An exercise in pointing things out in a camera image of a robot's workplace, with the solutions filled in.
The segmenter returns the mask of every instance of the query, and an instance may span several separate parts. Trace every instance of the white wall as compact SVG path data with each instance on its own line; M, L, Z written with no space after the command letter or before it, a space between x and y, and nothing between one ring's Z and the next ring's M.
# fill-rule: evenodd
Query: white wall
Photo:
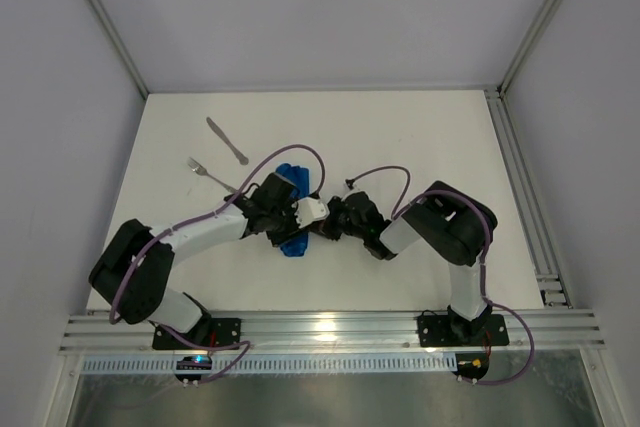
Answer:
M542 0L103 0L153 92L496 85Z
M88 295L142 101L84 0L0 12L0 423L29 426Z
M579 305L640 398L640 0L564 0L513 90Z

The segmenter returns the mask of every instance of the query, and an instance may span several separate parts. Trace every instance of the silverware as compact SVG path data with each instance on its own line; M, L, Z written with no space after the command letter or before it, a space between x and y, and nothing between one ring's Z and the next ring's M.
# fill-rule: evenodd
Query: silverware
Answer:
M227 144L227 147L231 149L231 152L233 152L233 155L236 156L236 159L238 159L240 165L247 165L249 163L249 159L247 159L247 157L242 152L240 152L240 150L238 150L235 145L231 143L229 137L227 137L227 135L222 131L218 124L211 120L211 117L207 117L207 124L209 125L209 127L211 127L211 130L213 130L213 133L220 137L220 140L222 140L225 144Z
M202 165L193 157L189 157L189 159L187 159L187 164L189 164L189 167L191 168L191 170L193 170L196 174L202 175L204 177L209 177L211 180L217 182L222 187L224 187L227 192L231 194L235 194L237 192L237 190L231 187L229 184L225 184L220 179L215 178L213 175L207 172L207 169L205 169L204 165Z

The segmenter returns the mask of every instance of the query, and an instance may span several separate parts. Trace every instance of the gray floor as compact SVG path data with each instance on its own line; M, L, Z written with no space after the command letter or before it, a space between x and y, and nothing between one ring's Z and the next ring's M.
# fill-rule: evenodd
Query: gray floor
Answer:
M494 353L487 378L516 372L526 354ZM543 352L502 387L459 384L450 373L238 376L198 389L167 377L85 377L71 427L128 426L600 426L577 352Z

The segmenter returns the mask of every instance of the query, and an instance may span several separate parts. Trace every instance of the blue cloth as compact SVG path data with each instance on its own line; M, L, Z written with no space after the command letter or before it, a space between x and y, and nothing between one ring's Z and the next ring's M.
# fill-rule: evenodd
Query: blue cloth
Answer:
M299 165L281 164L276 169L276 172L293 182L298 188L297 191L293 191L292 197L295 196L301 199L309 195L309 169ZM287 257L302 257L307 250L308 244L309 234L304 233L282 244L280 250Z

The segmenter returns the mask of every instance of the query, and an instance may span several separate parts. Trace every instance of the fork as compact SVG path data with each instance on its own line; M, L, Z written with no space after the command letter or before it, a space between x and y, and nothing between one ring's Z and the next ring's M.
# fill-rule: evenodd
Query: fork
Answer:
M204 176L204 177L209 177L211 180L213 180L214 182L217 182L222 187L224 187L227 192L229 192L231 194L235 194L237 192L237 190L234 189L233 187L231 187L229 184L225 184L220 179L215 178L213 175L211 175L209 172L207 172L207 169L204 167L204 165L202 165L200 162L198 162L193 157L189 157L187 159L187 164L189 164L189 168L191 170L193 170L196 174Z

